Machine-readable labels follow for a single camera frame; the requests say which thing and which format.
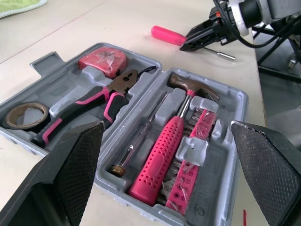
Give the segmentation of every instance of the gray plastic tool case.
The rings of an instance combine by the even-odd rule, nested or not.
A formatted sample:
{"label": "gray plastic tool case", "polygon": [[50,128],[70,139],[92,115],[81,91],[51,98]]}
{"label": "gray plastic tool case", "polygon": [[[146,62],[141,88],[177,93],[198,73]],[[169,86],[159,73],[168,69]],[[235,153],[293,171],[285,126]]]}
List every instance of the gray plastic tool case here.
{"label": "gray plastic tool case", "polygon": [[[111,80],[103,77],[99,70],[91,66],[83,70],[77,67],[77,61],[80,58],[100,47],[112,47],[124,51],[128,61],[126,71],[131,69],[141,71],[153,65],[157,66],[157,69],[141,75],[139,81],[126,95],[130,100],[129,104],[120,110],[113,125],[105,131],[95,184],[112,194],[116,201],[132,206],[153,221],[158,220],[167,225],[176,226],[229,226],[239,169],[237,151],[229,125],[232,120],[244,121],[246,118],[248,97],[241,90],[182,69],[173,68],[164,72],[161,64],[155,60],[107,43],[98,43],[68,62],[64,62],[56,52],[33,62],[31,66],[41,75],[41,78],[2,103],[0,118],[3,119],[8,109],[14,105],[28,101],[45,104],[50,109],[51,117],[54,117],[93,86],[108,85]],[[172,73],[209,85],[221,98],[217,104],[195,96],[186,115],[186,119],[189,119],[196,108],[205,108],[217,113],[217,121],[209,138],[208,148],[204,150],[199,147],[202,149],[203,157],[206,158],[205,161],[200,160],[199,162],[201,167],[185,216],[161,204],[149,206],[127,194],[158,138],[160,130],[176,114],[185,98],[184,90],[167,86]],[[203,75],[206,76],[206,69],[204,69]],[[131,159],[125,175],[118,178],[110,174],[108,172],[110,166],[125,153],[131,138],[166,92],[169,94],[155,115],[152,129]],[[104,108],[105,106],[96,107],[71,121],[44,149],[30,142],[35,136],[33,132],[0,127],[0,133],[13,143],[22,145],[27,151],[45,156],[51,152],[66,130],[99,120],[99,115],[102,115]],[[183,156],[187,156],[183,152],[199,151],[198,146],[190,148],[194,145],[196,144],[191,144],[183,138],[175,156],[176,161],[183,161]]]}

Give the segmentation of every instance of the pink screwdriver handle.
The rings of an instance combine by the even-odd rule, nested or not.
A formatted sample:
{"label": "pink screwdriver handle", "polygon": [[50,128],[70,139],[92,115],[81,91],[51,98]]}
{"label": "pink screwdriver handle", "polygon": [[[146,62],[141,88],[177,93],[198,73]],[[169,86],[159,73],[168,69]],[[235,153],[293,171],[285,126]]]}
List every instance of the pink screwdriver handle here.
{"label": "pink screwdriver handle", "polygon": [[184,119],[174,116],[163,128],[129,195],[153,206],[184,130]]}
{"label": "pink screwdriver handle", "polygon": [[177,46],[183,45],[187,39],[184,35],[159,26],[153,26],[151,29],[151,34],[156,39],[160,39]]}

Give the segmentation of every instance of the black cable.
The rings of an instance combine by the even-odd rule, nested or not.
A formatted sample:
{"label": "black cable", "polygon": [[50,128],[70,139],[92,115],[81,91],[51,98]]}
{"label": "black cable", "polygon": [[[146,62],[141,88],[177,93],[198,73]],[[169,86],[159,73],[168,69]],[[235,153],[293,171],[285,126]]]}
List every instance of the black cable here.
{"label": "black cable", "polygon": [[232,26],[229,17],[227,15],[227,13],[222,9],[222,7],[220,6],[218,0],[213,0],[217,10],[220,12],[224,23],[226,24],[227,28],[233,33],[233,35],[235,36],[235,38],[237,40],[239,40],[242,44],[244,44],[245,46],[248,46],[250,48],[262,48],[265,47],[267,45],[269,45],[272,41],[274,41],[277,37],[281,36],[282,34],[284,34],[286,32],[286,30],[291,30],[292,27],[297,21],[299,21],[301,19],[301,16],[298,16],[297,18],[295,18],[294,20],[292,20],[289,24],[287,24],[286,26],[284,26],[280,31],[278,31],[270,40],[266,41],[263,44],[260,45],[254,45],[248,41],[246,41],[244,38],[242,38],[240,36],[240,34],[237,32],[237,30],[234,29],[234,27]]}
{"label": "black cable", "polygon": [[258,32],[254,35],[253,39],[255,40],[257,38],[257,36],[265,29],[266,25],[264,24],[259,30]]}
{"label": "black cable", "polygon": [[138,77],[140,77],[144,72],[150,72],[152,70],[155,70],[157,68],[157,66],[151,66],[151,67],[147,67],[144,70],[140,71],[138,73]]}

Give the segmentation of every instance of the black gripper pad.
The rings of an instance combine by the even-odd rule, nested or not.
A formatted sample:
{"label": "black gripper pad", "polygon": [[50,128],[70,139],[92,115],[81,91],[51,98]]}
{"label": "black gripper pad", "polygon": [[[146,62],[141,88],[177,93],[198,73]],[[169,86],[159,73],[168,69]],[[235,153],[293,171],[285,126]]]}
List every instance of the black gripper pad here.
{"label": "black gripper pad", "polygon": [[243,122],[231,131],[250,189],[270,226],[301,226],[301,153],[282,134]]}
{"label": "black gripper pad", "polygon": [[0,212],[1,226],[78,226],[97,167],[104,122],[67,131]]}

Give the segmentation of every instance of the roll of tape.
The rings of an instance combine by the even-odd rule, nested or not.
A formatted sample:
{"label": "roll of tape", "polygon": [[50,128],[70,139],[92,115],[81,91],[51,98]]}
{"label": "roll of tape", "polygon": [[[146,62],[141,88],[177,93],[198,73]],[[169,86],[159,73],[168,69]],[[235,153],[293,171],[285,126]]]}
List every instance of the roll of tape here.
{"label": "roll of tape", "polygon": [[[43,116],[31,124],[17,125],[16,124],[17,119],[20,116],[24,115],[25,111],[28,108],[34,108],[42,111]],[[2,124],[3,127],[7,129],[24,130],[24,131],[32,131],[35,133],[39,133],[49,122],[50,122],[50,114],[49,114],[49,108],[47,106],[40,104],[38,102],[26,102],[13,107],[5,116]]]}

